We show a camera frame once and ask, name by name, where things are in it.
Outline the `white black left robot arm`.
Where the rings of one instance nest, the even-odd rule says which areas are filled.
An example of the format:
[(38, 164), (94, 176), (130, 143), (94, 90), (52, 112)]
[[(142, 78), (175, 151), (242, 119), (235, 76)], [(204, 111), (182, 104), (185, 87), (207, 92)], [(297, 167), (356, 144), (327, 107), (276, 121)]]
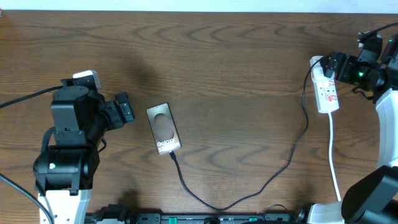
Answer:
[(63, 79), (53, 93), (54, 126), (45, 134), (33, 171), (42, 223), (84, 223), (105, 132), (134, 121), (127, 93), (106, 101), (92, 76)]

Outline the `silver smartphone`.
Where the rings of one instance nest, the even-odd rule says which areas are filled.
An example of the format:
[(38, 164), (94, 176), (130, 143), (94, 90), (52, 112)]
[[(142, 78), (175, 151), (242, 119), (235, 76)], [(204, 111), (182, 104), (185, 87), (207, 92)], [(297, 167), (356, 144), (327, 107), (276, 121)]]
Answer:
[(146, 109), (146, 113), (159, 155), (182, 148), (174, 117), (167, 102)]

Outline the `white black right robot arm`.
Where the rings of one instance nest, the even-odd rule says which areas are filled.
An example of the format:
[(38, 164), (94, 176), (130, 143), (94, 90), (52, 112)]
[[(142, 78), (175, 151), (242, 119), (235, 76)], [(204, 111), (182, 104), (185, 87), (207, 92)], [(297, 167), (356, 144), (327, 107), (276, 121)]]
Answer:
[(360, 33), (357, 57), (333, 52), (310, 59), (310, 76), (319, 113), (330, 116), (338, 110), (336, 82), (353, 85), (355, 93), (372, 92), (379, 118), (379, 155), (376, 170), (340, 194), (333, 164), (333, 146), (328, 162), (337, 201), (313, 204), (304, 223), (397, 224), (397, 36), (383, 46), (377, 30)]

